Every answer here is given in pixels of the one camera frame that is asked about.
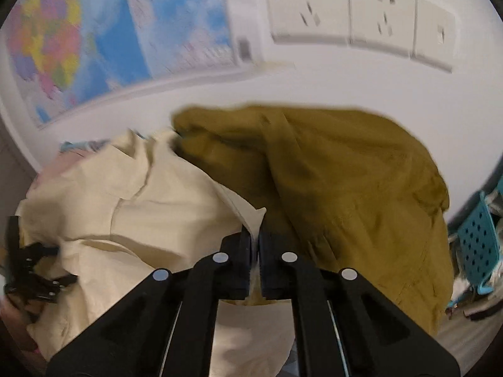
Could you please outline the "person's left hand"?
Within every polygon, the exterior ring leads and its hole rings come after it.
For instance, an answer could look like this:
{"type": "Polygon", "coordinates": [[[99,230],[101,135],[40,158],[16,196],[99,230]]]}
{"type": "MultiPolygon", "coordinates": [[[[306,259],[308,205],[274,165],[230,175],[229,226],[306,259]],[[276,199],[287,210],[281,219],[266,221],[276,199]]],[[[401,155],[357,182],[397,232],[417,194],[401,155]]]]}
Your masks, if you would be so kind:
{"type": "Polygon", "coordinates": [[[18,308],[8,297],[1,297],[1,320],[14,342],[24,352],[39,354],[38,345],[27,330],[27,326],[32,324],[36,317],[24,307],[18,308]]]}

